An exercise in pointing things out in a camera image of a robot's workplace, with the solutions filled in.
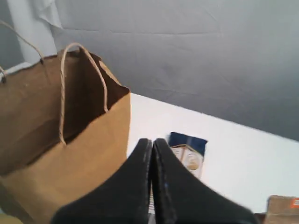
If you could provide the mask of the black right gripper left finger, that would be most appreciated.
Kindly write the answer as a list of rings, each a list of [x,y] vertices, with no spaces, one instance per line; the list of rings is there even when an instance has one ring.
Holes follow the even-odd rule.
[[[149,219],[152,141],[139,139],[131,155],[104,183],[60,208],[53,224],[146,224]]]

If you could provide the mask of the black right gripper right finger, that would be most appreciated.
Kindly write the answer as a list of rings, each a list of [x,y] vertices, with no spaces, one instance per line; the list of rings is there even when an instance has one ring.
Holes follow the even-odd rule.
[[[165,139],[152,148],[152,188],[158,224],[257,224],[242,207],[210,189],[178,160]]]

